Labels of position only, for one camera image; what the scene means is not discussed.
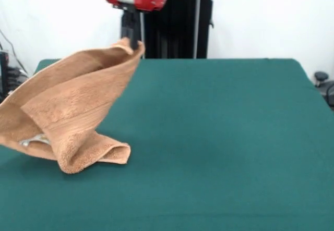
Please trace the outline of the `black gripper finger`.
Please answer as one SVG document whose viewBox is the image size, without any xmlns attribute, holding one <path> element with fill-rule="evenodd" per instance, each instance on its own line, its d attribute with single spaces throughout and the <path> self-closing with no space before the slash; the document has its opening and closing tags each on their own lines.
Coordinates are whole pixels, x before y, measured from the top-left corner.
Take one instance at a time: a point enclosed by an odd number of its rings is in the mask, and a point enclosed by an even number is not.
<svg viewBox="0 0 334 231">
<path fill-rule="evenodd" d="M 131 13 L 127 10 L 123 11 L 121 17 L 121 38 L 131 38 Z"/>
<path fill-rule="evenodd" d="M 130 46 L 133 50 L 138 49 L 140 40 L 140 12 L 134 10 L 130 14 Z"/>
</svg>

